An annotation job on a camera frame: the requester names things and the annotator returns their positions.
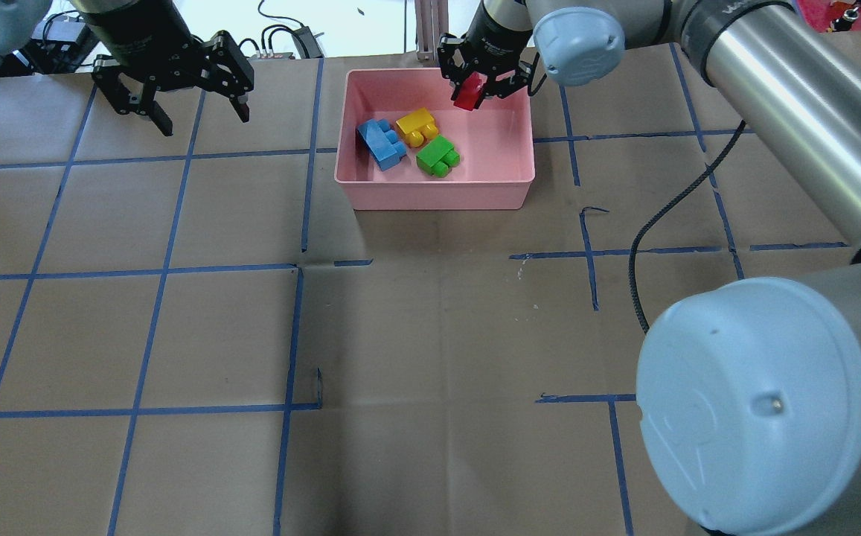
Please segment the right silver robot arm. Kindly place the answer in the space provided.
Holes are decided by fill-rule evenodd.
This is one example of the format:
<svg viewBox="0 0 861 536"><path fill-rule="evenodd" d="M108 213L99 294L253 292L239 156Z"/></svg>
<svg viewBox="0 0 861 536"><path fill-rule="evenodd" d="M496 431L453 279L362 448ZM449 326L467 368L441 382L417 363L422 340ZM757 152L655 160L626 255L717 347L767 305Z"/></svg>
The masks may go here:
<svg viewBox="0 0 861 536"><path fill-rule="evenodd" d="M697 535L861 535L861 68L788 1L481 1L435 57L452 98L505 98L536 67L566 87L676 42L853 248L847 266L757 277L648 320L636 403L647 457Z"/></svg>

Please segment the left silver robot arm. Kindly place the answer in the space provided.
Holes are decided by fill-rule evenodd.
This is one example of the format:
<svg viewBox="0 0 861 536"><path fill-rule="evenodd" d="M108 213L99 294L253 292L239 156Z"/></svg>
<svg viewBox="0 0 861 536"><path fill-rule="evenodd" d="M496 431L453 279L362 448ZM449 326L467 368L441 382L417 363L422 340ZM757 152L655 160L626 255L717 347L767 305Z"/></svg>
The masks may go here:
<svg viewBox="0 0 861 536"><path fill-rule="evenodd" d="M0 65L45 24L49 1L0 1ZM119 115L141 116L165 136L173 122L159 92L200 88L225 96L249 122L255 71L228 31L199 41L172 1L75 1L74 10L107 54L92 64L92 80Z"/></svg>

